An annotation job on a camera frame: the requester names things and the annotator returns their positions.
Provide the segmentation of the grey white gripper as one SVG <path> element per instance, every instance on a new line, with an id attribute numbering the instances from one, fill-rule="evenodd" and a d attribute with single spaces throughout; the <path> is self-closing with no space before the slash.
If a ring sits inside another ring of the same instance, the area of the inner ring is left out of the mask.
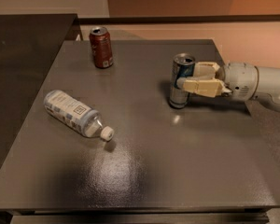
<path id="1" fill-rule="evenodd" d="M 253 96 L 259 78 L 258 69 L 248 63 L 229 63 L 220 67 L 215 62 L 198 62 L 193 76 L 212 79 L 179 78 L 177 87 L 210 98 L 228 94 L 236 102 L 245 102 Z"/>

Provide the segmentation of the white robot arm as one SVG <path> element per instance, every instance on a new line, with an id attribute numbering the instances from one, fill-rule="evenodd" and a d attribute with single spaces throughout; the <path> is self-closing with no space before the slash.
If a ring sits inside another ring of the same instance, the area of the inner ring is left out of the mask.
<path id="1" fill-rule="evenodd" d="M 199 62 L 194 64 L 193 73 L 179 77 L 176 85 L 182 91 L 203 97 L 222 96 L 234 102 L 258 101 L 280 112 L 280 68 Z"/>

